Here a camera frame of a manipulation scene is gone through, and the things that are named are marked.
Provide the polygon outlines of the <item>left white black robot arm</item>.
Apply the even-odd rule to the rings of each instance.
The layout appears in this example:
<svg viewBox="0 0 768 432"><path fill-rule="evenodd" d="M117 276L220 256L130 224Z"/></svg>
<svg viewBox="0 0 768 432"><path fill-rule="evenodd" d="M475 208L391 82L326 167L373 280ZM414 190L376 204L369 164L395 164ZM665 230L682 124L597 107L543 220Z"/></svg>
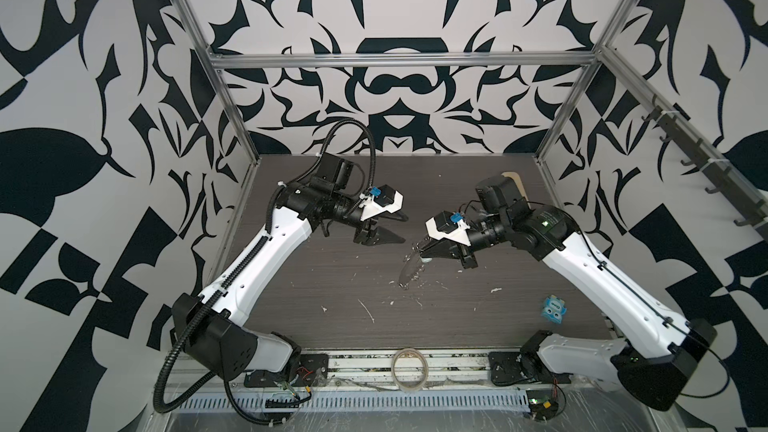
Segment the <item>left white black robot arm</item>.
<svg viewBox="0 0 768 432"><path fill-rule="evenodd" d="M246 326L267 285L315 230L333 222L353 228L356 244L402 243L402 237L377 221L405 220L403 202L403 195L388 185L352 197L280 184L269 201L265 225L229 267L197 295L183 294L173 304L173 353L187 354L224 381L246 371L290 379L300 346L276 332Z"/></svg>

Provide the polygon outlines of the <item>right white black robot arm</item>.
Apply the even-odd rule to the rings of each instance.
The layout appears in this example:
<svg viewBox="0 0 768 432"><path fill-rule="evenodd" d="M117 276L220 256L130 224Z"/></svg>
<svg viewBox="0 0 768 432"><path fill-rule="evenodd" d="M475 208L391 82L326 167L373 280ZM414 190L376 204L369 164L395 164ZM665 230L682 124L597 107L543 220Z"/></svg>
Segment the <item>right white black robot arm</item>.
<svg viewBox="0 0 768 432"><path fill-rule="evenodd" d="M443 211L426 223L424 258L452 258L475 266L477 252L508 243L570 281L618 328L614 340L577 339L538 331L522 347L531 366L550 375L575 374L621 385L659 411L681 396L717 332L655 299L591 243L565 211L542 204L501 207L471 226Z"/></svg>

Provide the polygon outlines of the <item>beige sponge block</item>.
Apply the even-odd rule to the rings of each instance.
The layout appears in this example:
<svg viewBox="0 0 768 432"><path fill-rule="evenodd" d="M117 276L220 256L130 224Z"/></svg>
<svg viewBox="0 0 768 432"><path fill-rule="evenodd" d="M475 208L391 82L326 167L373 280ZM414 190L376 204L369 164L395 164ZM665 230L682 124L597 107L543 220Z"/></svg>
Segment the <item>beige sponge block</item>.
<svg viewBox="0 0 768 432"><path fill-rule="evenodd" d="M516 184L516 187L520 195L523 198L528 199L528 195L526 193L523 181L517 172L504 172L502 176L511 179Z"/></svg>

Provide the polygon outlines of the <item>light blue small toy block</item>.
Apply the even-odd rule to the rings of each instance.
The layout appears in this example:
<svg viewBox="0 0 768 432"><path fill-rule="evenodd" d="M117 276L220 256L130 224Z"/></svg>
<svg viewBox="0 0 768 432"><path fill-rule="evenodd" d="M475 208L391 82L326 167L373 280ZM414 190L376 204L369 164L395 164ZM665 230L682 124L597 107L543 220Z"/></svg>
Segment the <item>light blue small toy block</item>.
<svg viewBox="0 0 768 432"><path fill-rule="evenodd" d="M566 313L566 304L559 297L550 295L544 299L541 309L541 316L548 321L555 324L561 324Z"/></svg>

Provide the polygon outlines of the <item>small electronics board right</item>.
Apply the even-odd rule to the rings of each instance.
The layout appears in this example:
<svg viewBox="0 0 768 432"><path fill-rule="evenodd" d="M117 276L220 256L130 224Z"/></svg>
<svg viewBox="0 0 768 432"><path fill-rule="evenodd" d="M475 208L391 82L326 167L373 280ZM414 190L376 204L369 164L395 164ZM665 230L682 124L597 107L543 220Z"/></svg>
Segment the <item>small electronics board right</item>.
<svg viewBox="0 0 768 432"><path fill-rule="evenodd" d="M526 417L536 422L548 422L559 417L567 407L567 394L558 385L547 389L535 389L527 392L528 408Z"/></svg>

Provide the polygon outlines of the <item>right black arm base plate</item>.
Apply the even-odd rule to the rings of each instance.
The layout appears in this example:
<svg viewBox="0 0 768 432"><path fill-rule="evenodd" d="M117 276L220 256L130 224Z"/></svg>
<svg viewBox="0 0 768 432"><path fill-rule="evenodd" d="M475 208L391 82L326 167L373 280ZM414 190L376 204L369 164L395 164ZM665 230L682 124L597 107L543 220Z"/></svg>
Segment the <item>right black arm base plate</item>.
<svg viewBox="0 0 768 432"><path fill-rule="evenodd" d="M537 352L551 332L541 330L517 351L492 351L488 354L490 380L494 386L508 387L522 384L571 383L569 374L551 372Z"/></svg>

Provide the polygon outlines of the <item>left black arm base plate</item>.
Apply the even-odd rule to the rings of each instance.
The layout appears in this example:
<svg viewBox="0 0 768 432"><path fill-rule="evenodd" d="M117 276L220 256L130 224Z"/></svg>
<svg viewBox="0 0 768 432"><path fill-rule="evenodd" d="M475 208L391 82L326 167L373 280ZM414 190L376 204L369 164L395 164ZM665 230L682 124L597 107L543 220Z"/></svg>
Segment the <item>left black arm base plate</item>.
<svg viewBox="0 0 768 432"><path fill-rule="evenodd" d="M246 388L280 387L287 383L292 387L311 386L327 378L329 355L324 353L302 353L289 360L286 368L278 373L251 371L245 375Z"/></svg>

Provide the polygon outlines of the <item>black wall hook rail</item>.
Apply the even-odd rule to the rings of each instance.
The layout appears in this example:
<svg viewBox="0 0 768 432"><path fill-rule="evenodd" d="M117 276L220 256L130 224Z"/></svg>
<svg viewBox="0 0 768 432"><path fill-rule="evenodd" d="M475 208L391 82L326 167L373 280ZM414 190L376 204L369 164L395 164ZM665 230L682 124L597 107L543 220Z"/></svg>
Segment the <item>black wall hook rail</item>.
<svg viewBox="0 0 768 432"><path fill-rule="evenodd" d="M663 144L673 144L684 155L681 165L702 173L710 185L709 195L721 195L740 214L736 227L750 227L767 241L767 197L699 132L684 114L663 104L657 95L643 118L658 126Z"/></svg>

